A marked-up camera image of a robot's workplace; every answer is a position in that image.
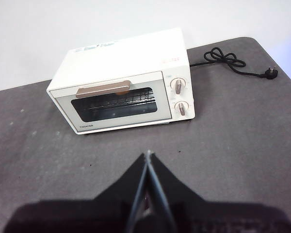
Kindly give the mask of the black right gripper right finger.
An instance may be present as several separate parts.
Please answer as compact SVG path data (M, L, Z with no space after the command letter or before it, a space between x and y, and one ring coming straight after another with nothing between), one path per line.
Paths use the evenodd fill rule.
M162 211L179 233L291 233L291 221L282 210L261 203L206 200L152 152L148 171Z

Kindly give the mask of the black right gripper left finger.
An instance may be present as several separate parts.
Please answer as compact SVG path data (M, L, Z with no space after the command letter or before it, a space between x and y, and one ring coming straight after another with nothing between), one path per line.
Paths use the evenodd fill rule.
M125 230L141 177L145 155L94 199L42 200L20 206L6 233L121 233Z

